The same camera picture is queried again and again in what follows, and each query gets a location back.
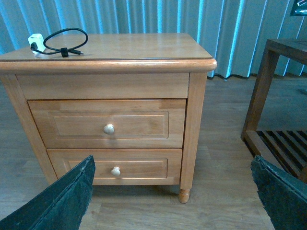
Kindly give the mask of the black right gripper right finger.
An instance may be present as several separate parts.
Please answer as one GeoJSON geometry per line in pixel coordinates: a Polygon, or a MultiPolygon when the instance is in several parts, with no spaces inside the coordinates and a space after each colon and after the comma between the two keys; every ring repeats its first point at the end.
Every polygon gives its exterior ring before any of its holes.
{"type": "Polygon", "coordinates": [[[307,185],[261,156],[251,162],[258,195],[276,230],[307,228],[307,185]]]}

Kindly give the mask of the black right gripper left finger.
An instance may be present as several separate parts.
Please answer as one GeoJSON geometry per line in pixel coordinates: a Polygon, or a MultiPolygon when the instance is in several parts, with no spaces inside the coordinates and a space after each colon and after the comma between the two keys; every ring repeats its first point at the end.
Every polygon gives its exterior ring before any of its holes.
{"type": "Polygon", "coordinates": [[[93,194],[95,162],[88,156],[0,222],[2,230],[77,230],[93,194]]]}

